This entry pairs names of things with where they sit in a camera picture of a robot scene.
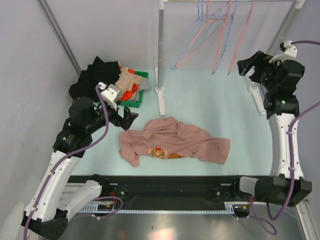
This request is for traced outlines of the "pink t shirt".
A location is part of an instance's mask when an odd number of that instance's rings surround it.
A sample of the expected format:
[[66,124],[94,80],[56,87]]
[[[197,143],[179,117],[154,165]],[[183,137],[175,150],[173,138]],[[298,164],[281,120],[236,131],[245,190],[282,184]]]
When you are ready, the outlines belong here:
[[207,131],[174,117],[148,121],[142,130],[126,130],[119,137],[121,157],[133,167],[140,166],[140,156],[162,160],[196,158],[223,165],[231,140],[211,136]]

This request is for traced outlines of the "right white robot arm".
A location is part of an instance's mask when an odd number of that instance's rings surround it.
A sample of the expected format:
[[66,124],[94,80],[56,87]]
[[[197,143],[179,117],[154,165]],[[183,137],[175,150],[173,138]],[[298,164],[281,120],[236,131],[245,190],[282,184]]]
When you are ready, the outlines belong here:
[[251,194],[258,202],[294,207],[312,191],[312,183],[305,180],[299,161],[300,108],[294,94],[305,67],[293,59],[274,60],[260,50],[239,60],[237,66],[241,76],[253,70],[249,79],[266,89],[263,107],[271,130],[272,165],[268,177],[240,177],[230,194],[237,201]]

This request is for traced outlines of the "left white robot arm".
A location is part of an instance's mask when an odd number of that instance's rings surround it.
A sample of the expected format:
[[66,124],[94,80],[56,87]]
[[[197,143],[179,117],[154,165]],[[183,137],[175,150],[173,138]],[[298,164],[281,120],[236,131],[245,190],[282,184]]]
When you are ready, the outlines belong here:
[[[72,217],[89,202],[111,197],[110,182],[98,174],[90,176],[83,186],[62,199],[65,186],[83,158],[85,151],[98,144],[107,134],[109,124],[128,130],[138,113],[126,106],[123,116],[118,108],[102,102],[97,108],[89,97],[73,100],[61,132],[53,145],[53,152],[42,182],[23,213],[22,226],[48,240],[57,240],[67,229]],[[92,135],[103,128],[105,133],[93,141]]]

